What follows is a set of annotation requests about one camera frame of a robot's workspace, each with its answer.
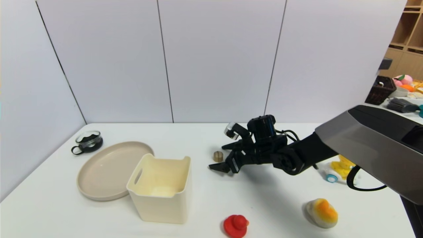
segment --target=bin handle hole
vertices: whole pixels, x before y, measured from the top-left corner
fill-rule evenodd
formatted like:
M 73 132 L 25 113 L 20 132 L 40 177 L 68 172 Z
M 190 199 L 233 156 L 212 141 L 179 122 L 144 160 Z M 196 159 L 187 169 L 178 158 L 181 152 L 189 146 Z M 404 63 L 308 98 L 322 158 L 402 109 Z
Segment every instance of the bin handle hole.
M 140 180 L 141 174 L 143 173 L 143 169 L 138 172 L 138 175 L 135 177 L 134 184 L 137 184 L 138 180 Z

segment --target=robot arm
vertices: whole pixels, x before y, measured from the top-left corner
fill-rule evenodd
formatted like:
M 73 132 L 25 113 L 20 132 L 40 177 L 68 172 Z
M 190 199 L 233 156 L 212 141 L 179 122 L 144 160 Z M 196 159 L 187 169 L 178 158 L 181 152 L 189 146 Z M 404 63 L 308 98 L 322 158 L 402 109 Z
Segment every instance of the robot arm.
M 421 124 L 360 105 L 317 127 L 305 139 L 287 144 L 286 134 L 276 135 L 274 123 L 271 115 L 250 120 L 247 127 L 251 135 L 247 136 L 244 128 L 238 133 L 242 140 L 222 147 L 232 150 L 226 160 L 209 165 L 210 169 L 238 173 L 244 164 L 272 163 L 275 168 L 296 175 L 342 154 L 401 196 L 423 204 Z M 236 130 L 241 127 L 238 126 L 232 128 Z

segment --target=blue wheel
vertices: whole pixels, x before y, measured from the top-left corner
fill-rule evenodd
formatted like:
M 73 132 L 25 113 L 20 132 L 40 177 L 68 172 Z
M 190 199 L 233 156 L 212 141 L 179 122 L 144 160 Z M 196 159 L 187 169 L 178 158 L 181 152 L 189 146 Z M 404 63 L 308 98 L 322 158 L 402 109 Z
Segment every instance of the blue wheel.
M 326 175 L 326 181 L 330 183 L 335 183 L 336 181 L 338 181 L 338 178 L 333 174 L 328 174 Z

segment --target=cream plastic bin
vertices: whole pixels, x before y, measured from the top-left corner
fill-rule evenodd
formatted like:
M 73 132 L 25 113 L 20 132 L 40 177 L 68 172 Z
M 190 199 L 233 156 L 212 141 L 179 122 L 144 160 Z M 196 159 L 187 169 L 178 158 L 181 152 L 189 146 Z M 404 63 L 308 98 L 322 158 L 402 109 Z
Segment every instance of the cream plastic bin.
M 143 221 L 183 224 L 191 202 L 191 158 L 168 160 L 146 154 L 126 188 Z

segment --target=pink plush toy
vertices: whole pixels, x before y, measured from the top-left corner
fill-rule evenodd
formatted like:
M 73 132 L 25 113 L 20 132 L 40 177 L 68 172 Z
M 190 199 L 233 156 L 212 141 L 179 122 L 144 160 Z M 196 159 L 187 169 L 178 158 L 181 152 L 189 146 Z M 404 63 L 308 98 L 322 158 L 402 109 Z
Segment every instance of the pink plush toy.
M 410 75 L 398 75 L 393 78 L 393 80 L 398 87 L 401 85 L 411 85 L 413 83 L 413 78 Z

